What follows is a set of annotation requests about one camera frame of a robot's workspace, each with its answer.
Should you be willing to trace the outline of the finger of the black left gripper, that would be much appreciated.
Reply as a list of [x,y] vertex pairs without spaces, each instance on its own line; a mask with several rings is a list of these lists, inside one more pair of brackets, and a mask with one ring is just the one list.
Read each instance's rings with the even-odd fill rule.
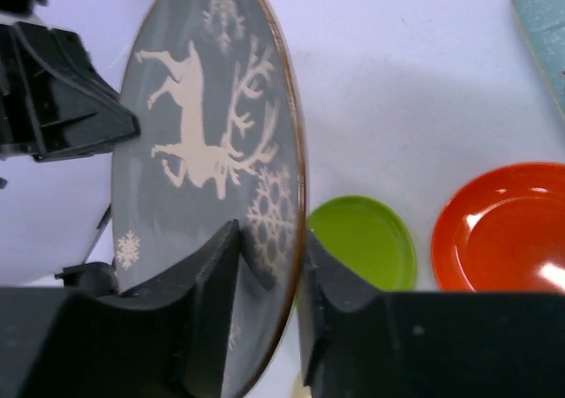
[[108,205],[98,222],[94,239],[81,263],[65,267],[60,273],[55,274],[55,279],[62,281],[65,288],[80,289],[92,295],[116,295],[118,293],[115,263],[89,261],[110,219],[111,205]]

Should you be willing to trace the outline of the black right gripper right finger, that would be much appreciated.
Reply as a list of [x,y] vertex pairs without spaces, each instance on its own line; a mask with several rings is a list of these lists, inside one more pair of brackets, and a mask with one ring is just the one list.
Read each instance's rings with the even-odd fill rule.
[[305,237],[304,383],[315,397],[561,397],[564,297],[386,292]]

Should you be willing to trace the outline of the grey reindeer plate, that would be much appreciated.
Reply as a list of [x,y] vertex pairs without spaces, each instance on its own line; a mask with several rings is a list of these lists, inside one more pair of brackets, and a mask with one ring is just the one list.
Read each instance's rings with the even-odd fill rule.
[[237,220],[222,395],[242,397],[283,335],[305,227],[298,93],[267,0],[155,0],[120,101],[140,135],[112,156],[118,286],[140,285]]

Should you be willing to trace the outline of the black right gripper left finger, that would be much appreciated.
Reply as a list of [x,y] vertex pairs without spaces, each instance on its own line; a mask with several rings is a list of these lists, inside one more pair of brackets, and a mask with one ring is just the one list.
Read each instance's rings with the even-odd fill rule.
[[240,238],[226,222],[121,296],[2,288],[2,396],[220,396]]

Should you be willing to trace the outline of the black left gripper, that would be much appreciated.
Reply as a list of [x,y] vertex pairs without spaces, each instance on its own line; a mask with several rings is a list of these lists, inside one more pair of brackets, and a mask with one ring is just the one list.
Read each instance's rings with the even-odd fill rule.
[[48,1],[0,0],[1,22],[14,23],[1,27],[4,159],[106,154],[140,134],[136,116],[95,70],[79,35],[31,24],[41,23],[34,7]]

